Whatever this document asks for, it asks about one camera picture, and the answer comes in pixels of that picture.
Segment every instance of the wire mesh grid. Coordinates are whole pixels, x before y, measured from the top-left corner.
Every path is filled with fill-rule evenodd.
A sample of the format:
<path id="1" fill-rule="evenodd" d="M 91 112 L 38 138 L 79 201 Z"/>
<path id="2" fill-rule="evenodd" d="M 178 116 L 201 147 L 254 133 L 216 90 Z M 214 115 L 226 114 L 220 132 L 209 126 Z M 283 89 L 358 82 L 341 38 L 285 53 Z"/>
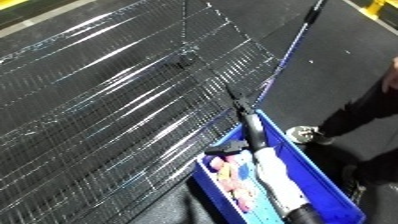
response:
<path id="1" fill-rule="evenodd" d="M 207 3 L 141 0 L 0 62 L 1 223 L 127 223 L 277 59 Z"/>

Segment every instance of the shoe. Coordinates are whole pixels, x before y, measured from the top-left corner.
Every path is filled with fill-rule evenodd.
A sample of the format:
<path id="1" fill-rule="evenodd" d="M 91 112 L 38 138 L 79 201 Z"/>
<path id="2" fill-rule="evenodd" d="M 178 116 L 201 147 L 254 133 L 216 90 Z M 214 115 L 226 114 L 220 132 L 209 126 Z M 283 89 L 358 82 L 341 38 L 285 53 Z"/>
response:
<path id="1" fill-rule="evenodd" d="M 366 187 L 361 185 L 358 180 L 353 176 L 353 173 L 357 167 L 353 165 L 348 165 L 343 168 L 342 178 L 343 178 L 343 192 L 347 195 L 351 201 L 356 205 L 359 205 L 363 194 L 366 191 Z"/>
<path id="2" fill-rule="evenodd" d="M 317 143 L 320 145 L 330 145 L 334 138 L 327 138 L 319 132 L 318 127 L 297 126 L 286 131 L 286 136 L 296 144 Z"/>

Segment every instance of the person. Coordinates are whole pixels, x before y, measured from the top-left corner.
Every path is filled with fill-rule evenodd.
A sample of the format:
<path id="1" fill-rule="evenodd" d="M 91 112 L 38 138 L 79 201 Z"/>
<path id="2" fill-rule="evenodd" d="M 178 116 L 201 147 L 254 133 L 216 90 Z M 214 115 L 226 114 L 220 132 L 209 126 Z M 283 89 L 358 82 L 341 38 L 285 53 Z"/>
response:
<path id="1" fill-rule="evenodd" d="M 398 114 L 398 57 L 362 97 L 332 113 L 319 126 L 297 126 L 286 136 L 297 144 L 331 144 L 344 135 L 376 118 Z M 398 182 L 398 148 L 370 160 L 343 169 L 343 191 L 356 204 L 367 187 Z"/>

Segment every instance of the blue plastic bin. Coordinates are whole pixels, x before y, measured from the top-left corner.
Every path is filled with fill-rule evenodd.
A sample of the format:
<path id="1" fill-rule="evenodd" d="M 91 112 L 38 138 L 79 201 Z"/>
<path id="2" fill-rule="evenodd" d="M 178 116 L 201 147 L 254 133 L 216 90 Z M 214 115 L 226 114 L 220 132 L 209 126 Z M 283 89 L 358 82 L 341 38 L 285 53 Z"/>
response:
<path id="1" fill-rule="evenodd" d="M 362 211 L 300 149 L 287 140 L 279 128 L 262 111 L 258 110 L 257 113 L 267 131 L 270 145 L 279 150 L 278 155 L 285 162 L 290 178 L 301 188 L 325 223 L 363 223 L 365 215 Z M 241 138 L 241 126 L 238 126 L 223 137 L 219 143 Z M 276 217 L 275 211 L 270 207 L 271 204 L 266 200 L 266 192 L 261 187 L 259 187 L 261 191 L 259 197 L 261 198 L 257 201 L 259 205 L 256 209 L 249 213 L 241 212 L 211 175 L 203 163 L 203 158 L 201 156 L 197 159 L 193 177 L 229 223 L 283 223 Z"/>

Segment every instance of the metal pole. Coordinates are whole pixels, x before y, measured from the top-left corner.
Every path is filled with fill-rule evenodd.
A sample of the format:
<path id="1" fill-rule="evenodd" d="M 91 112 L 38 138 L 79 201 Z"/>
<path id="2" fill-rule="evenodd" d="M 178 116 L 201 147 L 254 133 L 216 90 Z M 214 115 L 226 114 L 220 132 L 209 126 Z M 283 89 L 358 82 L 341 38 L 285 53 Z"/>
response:
<path id="1" fill-rule="evenodd" d="M 302 40 L 304 39 L 304 37 L 305 37 L 306 33 L 308 32 L 309 28 L 311 27 L 311 25 L 318 18 L 320 12 L 322 11 L 322 8 L 325 6 L 327 1 L 328 0 L 318 0 L 318 2 L 307 13 L 307 16 L 304 19 L 304 24 L 301 26 L 298 34 L 296 35 L 293 42 L 290 44 L 290 47 L 288 48 L 285 55 L 283 56 L 282 60 L 276 67 L 276 69 L 272 75 L 272 78 L 262 86 L 262 90 L 261 90 L 260 94 L 257 96 L 256 101 L 254 102 L 254 105 L 253 105 L 254 108 L 258 108 L 260 106 L 260 104 L 264 101 L 265 95 L 267 94 L 270 87 L 274 83 L 276 77 L 279 76 L 284 71 L 284 69 L 286 68 L 286 65 L 290 61 L 293 54 L 296 52 L 297 48 L 300 46 Z"/>

